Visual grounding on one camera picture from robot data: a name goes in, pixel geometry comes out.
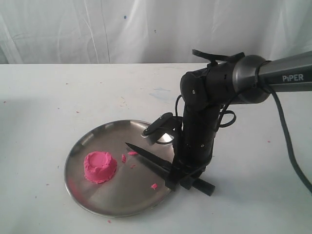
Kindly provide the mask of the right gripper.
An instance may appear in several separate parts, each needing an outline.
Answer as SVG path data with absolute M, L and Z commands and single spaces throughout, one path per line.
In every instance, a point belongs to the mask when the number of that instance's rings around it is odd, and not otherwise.
M 182 135 L 175 145 L 173 166 L 165 179 L 167 188 L 175 191 L 181 182 L 183 188 L 190 190 L 196 178 L 185 177 L 183 170 L 193 171 L 210 163 L 218 117 L 219 105 L 209 105 L 202 110 L 184 106 Z

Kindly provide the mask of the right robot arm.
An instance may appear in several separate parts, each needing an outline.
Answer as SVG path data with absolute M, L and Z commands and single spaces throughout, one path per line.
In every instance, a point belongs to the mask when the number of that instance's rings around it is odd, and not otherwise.
M 165 185 L 175 190 L 179 184 L 190 188 L 210 163 L 214 139 L 223 127 L 222 119 L 231 104 L 257 104 L 273 96 L 284 132 L 292 167 L 305 187 L 311 182 L 300 169 L 293 151 L 279 92 L 301 92 L 312 89 L 312 54 L 270 61 L 261 56 L 239 53 L 217 56 L 193 50 L 208 65 L 187 72 L 180 81 L 184 100 L 182 124 L 176 128 L 175 157 Z

